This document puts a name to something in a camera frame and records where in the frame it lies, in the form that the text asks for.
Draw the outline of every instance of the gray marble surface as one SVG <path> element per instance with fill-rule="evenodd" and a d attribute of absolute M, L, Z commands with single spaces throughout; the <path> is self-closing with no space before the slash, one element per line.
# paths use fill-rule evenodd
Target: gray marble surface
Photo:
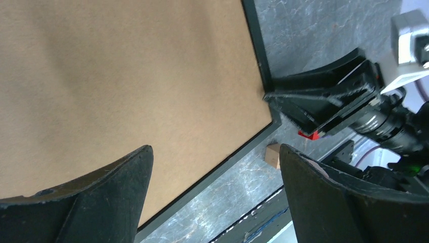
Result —
<path fill-rule="evenodd" d="M 283 76 L 325 65 L 356 47 L 376 59 L 389 48 L 390 17 L 400 0 L 256 0 L 270 68 Z M 287 143 L 315 159 L 352 138 L 351 130 L 319 141 L 283 125 L 220 176 L 144 243 L 208 242 L 282 184 L 278 170 L 264 161 L 271 143 Z"/>

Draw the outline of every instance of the wooden cube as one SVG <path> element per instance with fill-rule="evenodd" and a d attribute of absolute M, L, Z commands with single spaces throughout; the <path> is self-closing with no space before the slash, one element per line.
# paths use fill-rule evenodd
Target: wooden cube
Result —
<path fill-rule="evenodd" d="M 279 143 L 267 146 L 265 162 L 276 169 L 280 169 L 280 145 Z"/>

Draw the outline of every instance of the black frame edge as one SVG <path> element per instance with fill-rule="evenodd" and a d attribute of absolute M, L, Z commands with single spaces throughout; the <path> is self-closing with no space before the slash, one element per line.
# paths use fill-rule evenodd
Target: black frame edge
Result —
<path fill-rule="evenodd" d="M 252 39 L 255 57 L 258 62 L 259 70 L 261 73 L 261 80 L 265 91 L 273 89 L 271 72 L 268 65 L 268 59 L 265 52 L 264 41 L 262 38 L 261 28 L 259 25 L 258 15 L 254 0 L 242 0 L 243 10 L 249 28 L 250 37 Z M 235 165 L 240 159 L 246 156 L 252 149 L 259 145 L 264 139 L 275 132 L 282 124 L 280 113 L 270 108 L 272 122 L 259 131 L 255 136 L 243 144 L 240 148 L 235 150 L 230 156 L 214 167 L 205 176 L 199 179 L 186 191 L 180 194 L 176 199 L 165 206 L 161 211 L 152 216 L 137 230 L 135 243 L 143 241 L 154 230 L 171 218 L 177 211 L 184 205 L 190 202 L 200 192 L 207 188 L 229 168 Z"/>

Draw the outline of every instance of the red part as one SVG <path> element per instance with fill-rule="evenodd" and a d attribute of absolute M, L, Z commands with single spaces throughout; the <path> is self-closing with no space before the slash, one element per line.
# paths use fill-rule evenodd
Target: red part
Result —
<path fill-rule="evenodd" d="M 320 138 L 319 133 L 317 131 L 315 131 L 313 134 L 311 134 L 309 136 L 305 135 L 301 131 L 298 131 L 298 135 L 303 136 L 305 138 L 308 138 L 310 140 L 318 140 Z"/>

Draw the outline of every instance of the cardboard surface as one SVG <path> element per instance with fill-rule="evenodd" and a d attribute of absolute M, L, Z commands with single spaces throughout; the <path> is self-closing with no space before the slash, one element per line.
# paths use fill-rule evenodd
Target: cardboard surface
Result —
<path fill-rule="evenodd" d="M 240 0 L 0 2 L 0 197 L 149 144 L 141 224 L 271 121 Z"/>

